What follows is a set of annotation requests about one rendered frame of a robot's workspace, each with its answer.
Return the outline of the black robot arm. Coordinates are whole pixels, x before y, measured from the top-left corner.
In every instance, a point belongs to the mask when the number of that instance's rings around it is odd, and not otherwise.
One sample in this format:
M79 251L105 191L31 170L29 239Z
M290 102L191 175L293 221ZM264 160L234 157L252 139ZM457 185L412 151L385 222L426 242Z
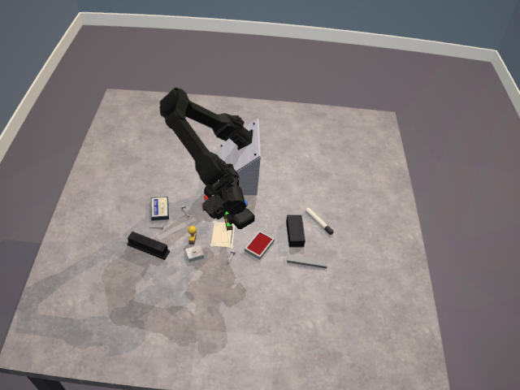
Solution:
M226 164L217 154L210 152L190 126L186 117L211 128L216 137L226 141L229 137L240 150L252 143L253 129L247 130L238 115L215 114L188 99L183 89L174 88L160 102L160 115L193 156L195 169L205 186L214 194L202 203L207 214L221 219L225 212L236 215L245 210L245 199L239 186L239 175L231 163ZM186 116L186 117L185 117ZM219 183L215 186L216 181ZM223 199L220 197L222 194ZM224 212L225 211L225 212Z

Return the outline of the cream paper card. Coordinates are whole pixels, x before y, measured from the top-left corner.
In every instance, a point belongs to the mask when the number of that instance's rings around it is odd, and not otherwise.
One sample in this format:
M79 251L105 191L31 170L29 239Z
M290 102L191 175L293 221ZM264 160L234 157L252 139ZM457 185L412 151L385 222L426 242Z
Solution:
M227 231L225 223L218 223L216 221L213 221L213 223L214 223L214 229L213 229L212 241L209 246L210 247L212 247L212 246L228 247L231 249L234 248L234 246L232 245L232 242L233 242L235 225L232 224L232 230Z

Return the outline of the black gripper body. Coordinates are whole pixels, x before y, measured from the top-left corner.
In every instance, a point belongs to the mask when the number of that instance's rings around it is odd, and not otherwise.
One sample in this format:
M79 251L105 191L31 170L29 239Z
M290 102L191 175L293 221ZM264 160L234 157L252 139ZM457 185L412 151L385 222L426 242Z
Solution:
M213 186L217 185L219 180L216 181ZM210 198L214 195L207 187L204 188L204 194ZM242 229L254 222L255 215L247 208L239 214L230 214L232 216L233 224L238 228Z

